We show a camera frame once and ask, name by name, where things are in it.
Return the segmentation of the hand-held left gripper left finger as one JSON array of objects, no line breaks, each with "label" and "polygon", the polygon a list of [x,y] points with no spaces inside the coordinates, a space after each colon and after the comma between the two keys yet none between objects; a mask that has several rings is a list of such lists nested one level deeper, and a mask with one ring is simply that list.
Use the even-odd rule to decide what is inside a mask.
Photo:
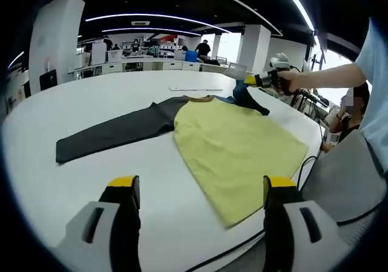
[{"label": "hand-held left gripper left finger", "polygon": [[54,251],[72,271],[141,271],[139,210],[139,177],[115,178],[67,223]]}]

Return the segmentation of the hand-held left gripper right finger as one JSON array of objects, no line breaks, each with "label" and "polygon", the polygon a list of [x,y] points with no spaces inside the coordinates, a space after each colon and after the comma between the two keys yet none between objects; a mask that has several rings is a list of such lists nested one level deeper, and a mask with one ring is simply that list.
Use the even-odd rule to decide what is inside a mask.
[{"label": "hand-held left gripper right finger", "polygon": [[331,271],[348,254],[336,222],[286,177],[264,176],[264,271]]}]

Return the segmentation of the person's right hand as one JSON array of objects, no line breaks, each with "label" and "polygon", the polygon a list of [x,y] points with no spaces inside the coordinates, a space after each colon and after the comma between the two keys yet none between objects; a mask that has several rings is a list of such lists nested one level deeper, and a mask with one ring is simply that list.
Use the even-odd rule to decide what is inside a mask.
[{"label": "person's right hand", "polygon": [[294,94],[300,87],[301,73],[294,71],[279,71],[278,72],[278,85],[279,90],[286,96]]}]

